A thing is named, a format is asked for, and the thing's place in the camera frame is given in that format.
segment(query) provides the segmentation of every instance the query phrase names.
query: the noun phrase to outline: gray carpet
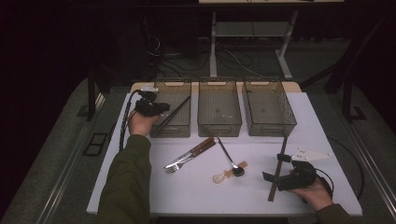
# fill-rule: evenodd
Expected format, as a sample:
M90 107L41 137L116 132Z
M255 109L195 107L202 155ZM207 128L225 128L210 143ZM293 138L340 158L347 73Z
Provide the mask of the gray carpet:
M223 49L234 53L248 69L264 76L280 76L281 70L277 64L274 49L280 42L264 39L249 43L249 48L236 47L235 43L224 43L218 46L218 76L242 77L249 74L235 62L233 56ZM312 77L321 70L335 63L345 52L348 42L344 40L331 41L299 41L291 42L286 53L286 60L290 66L293 80L301 82ZM159 77L192 77L208 76L209 66L205 62L208 51L198 57L198 60L185 59L169 55L170 63L160 66ZM341 92L328 95L323 90L326 78L304 89L318 115L325 133L329 137L337 159L356 194L361 188L359 167L353 157L345 149L348 148L359 158L358 148L353 141L350 128L356 131L379 170L396 189L396 176L392 171L396 168L396 136L387 124L368 103L364 94L357 88L353 91L352 104L359 106L367 120L356 120L352 125L343 121L341 111ZM88 145L94 133L111 133L112 127L120 113L120 107L129 87L114 87L106 95L105 102L98 109L94 119L87 122L86 118L78 117L80 108L87 104L86 81L82 82L70 96L64 106L64 112L59 117L46 144L41 149L29 175L23 182L14 201L9 207L2 224L8 223L93 223L95 216L85 212L92 189L98 175L101 163L106 154L108 139L99 157L87 157L82 151ZM375 183L367 169L365 173L364 190L360 198L363 217L357 217L359 223L395 223L395 219L386 207ZM59 177L65 177L60 183ZM52 189L63 189L54 192L58 200L53 206L46 202L51 196ZM312 223L313 217L293 217L290 224ZM265 223L261 219L241 219L240 223Z

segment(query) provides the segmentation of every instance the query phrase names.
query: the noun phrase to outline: dark background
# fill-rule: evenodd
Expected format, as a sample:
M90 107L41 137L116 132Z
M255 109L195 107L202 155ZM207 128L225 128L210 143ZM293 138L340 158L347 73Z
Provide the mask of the dark background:
M148 4L147 1L123 2ZM392 1L348 3L350 6L342 9L323 8L300 13L294 39L347 38L356 40L354 46L358 46L361 37L390 9ZM351 76L396 132L394 15L396 12L378 29L357 60ZM234 20L235 17L224 14L223 19ZM206 22L210 22L207 12L176 14L167 11L153 16L110 9L81 13L66 1L2 1L0 218L68 97L91 70L96 74L100 91L108 91L113 85L150 80L155 77L146 53L150 34L158 35L168 47L193 55L196 37L210 33ZM342 69L337 72L341 77L344 75Z

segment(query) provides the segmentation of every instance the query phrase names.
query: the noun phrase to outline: forearm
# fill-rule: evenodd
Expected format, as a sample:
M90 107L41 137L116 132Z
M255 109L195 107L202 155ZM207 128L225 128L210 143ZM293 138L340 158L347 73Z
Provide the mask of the forearm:
M332 204L317 211L320 224L357 224L340 204Z
M131 135L108 171L97 223L149 223L149 140Z

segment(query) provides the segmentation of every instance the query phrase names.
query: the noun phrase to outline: human hand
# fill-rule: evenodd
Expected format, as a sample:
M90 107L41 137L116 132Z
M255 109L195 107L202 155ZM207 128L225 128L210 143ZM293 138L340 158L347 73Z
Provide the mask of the human hand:
M307 188L290 189L289 191L305 199L315 211L333 204L332 197L330 197L319 178Z
M152 124L159 118L160 116L145 117L133 110L128 117L129 133L146 136L149 134Z

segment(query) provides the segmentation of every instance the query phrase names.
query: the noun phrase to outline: spoon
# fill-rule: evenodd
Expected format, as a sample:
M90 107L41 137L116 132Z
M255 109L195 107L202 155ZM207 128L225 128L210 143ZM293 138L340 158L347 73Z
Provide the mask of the spoon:
M233 163L233 160L231 159L230 155L228 154L227 150L225 149L225 147L224 147L224 145L222 144L222 142L221 142L221 140L220 140L219 137L218 137L218 140L219 140L220 146L221 146L221 148L223 149L225 155L228 157L228 159L229 159L230 162L231 162L231 165L233 166L233 175L234 175L234 176L241 176L241 175L244 175L244 174L245 174L244 168L242 168L242 167L240 167L240 166L237 166L237 165L235 165L235 163Z

